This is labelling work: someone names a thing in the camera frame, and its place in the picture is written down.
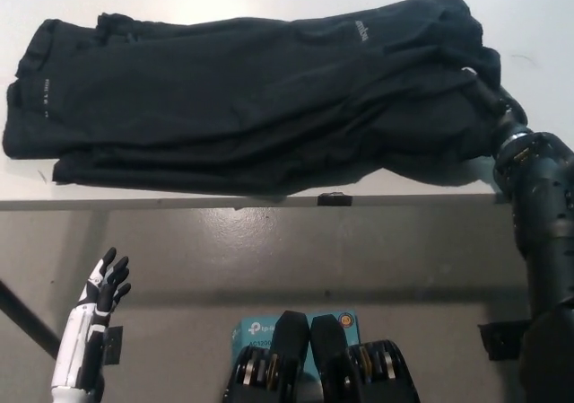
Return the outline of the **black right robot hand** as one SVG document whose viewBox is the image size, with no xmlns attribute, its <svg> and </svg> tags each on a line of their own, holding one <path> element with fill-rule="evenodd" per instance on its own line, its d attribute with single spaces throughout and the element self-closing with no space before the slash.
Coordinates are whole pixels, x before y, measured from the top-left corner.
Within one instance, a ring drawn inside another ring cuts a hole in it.
<svg viewBox="0 0 574 403">
<path fill-rule="evenodd" d="M 492 89 L 469 66 L 463 67 L 461 72 L 465 77 L 473 80 L 468 95 L 490 114 L 490 118 L 496 121 L 497 127 L 514 124 L 528 125 L 528 118 L 523 107 L 502 86 Z"/>
</svg>

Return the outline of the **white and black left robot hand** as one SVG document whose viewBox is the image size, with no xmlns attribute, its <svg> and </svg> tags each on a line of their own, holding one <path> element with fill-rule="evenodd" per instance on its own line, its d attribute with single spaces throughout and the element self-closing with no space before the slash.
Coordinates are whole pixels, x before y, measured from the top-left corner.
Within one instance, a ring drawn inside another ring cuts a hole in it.
<svg viewBox="0 0 574 403">
<path fill-rule="evenodd" d="M 129 293 L 129 257 L 110 248 L 96 263 L 65 324 L 50 384 L 54 402 L 97 402 L 111 315 Z"/>
</svg>

